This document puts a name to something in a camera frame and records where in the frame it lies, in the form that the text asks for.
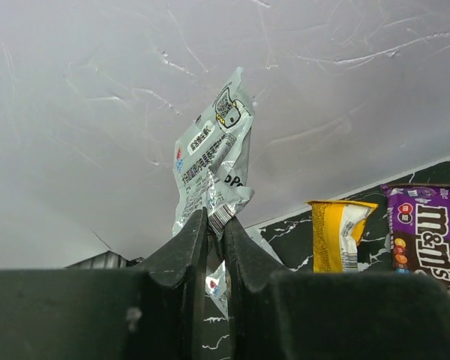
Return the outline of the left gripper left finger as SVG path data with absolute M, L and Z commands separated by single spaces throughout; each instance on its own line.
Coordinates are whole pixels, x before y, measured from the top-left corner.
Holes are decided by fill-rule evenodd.
M 207 227 L 130 268 L 0 270 L 0 359 L 198 359 Z

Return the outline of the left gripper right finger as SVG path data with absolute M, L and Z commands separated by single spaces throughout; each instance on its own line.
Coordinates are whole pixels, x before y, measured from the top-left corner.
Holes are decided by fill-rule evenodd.
M 435 280 L 294 272 L 238 220 L 223 242 L 234 359 L 450 359 L 450 296 Z

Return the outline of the yellow candy bar wrapper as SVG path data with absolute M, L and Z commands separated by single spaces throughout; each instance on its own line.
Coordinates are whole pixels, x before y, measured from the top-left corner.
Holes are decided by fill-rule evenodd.
M 351 200 L 313 200 L 313 271 L 352 273 L 359 270 L 358 247 L 376 203 Z

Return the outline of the dark silver snack wrapper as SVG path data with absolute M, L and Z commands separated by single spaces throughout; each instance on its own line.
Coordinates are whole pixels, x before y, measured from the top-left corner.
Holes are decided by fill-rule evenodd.
M 212 104 L 175 142 L 173 175 L 179 201 L 172 233 L 192 213 L 206 209 L 208 228 L 219 242 L 225 226 L 250 202 L 248 161 L 254 105 L 237 67 Z

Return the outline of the aluminium rail frame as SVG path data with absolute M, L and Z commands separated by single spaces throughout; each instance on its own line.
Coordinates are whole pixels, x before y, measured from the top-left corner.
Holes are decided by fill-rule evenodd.
M 106 251 L 96 256 L 84 259 L 67 266 L 67 269 L 124 269 L 138 265 L 144 260 L 139 256 L 135 259 L 127 259 L 113 251 Z

